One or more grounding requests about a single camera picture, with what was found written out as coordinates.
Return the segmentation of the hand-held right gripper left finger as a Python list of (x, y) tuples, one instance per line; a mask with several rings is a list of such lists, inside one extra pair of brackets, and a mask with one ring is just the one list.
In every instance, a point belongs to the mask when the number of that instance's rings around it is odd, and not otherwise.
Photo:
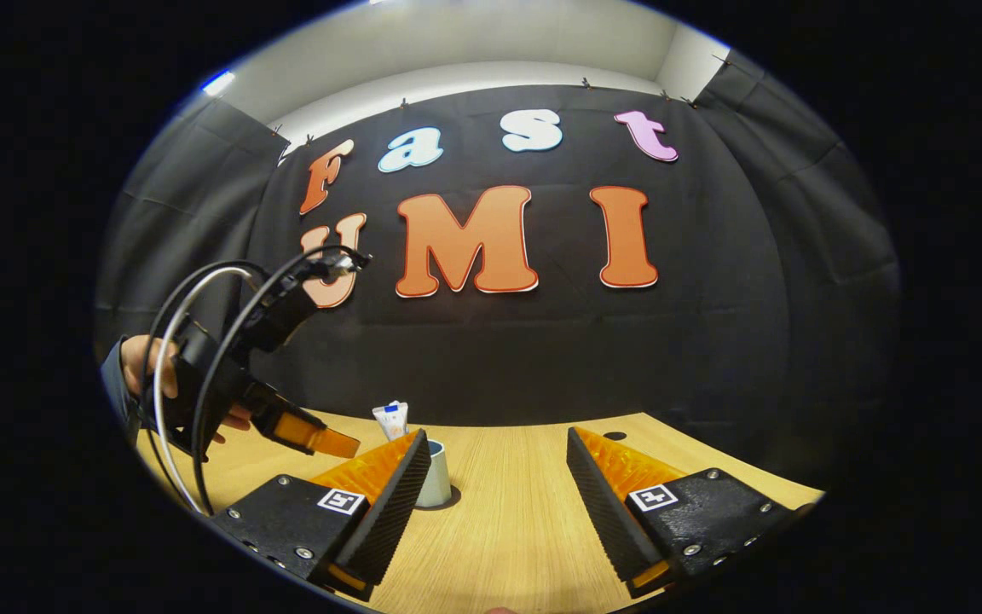
[(211, 517), (303, 582), (366, 601), (389, 569), (431, 466), (425, 429), (319, 477), (280, 474)]

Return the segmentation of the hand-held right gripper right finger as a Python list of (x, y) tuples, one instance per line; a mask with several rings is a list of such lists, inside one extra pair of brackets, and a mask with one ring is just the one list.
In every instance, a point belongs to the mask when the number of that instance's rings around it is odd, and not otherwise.
[(689, 473), (578, 426), (566, 463), (605, 555), (632, 598), (693, 587), (802, 520), (720, 467)]

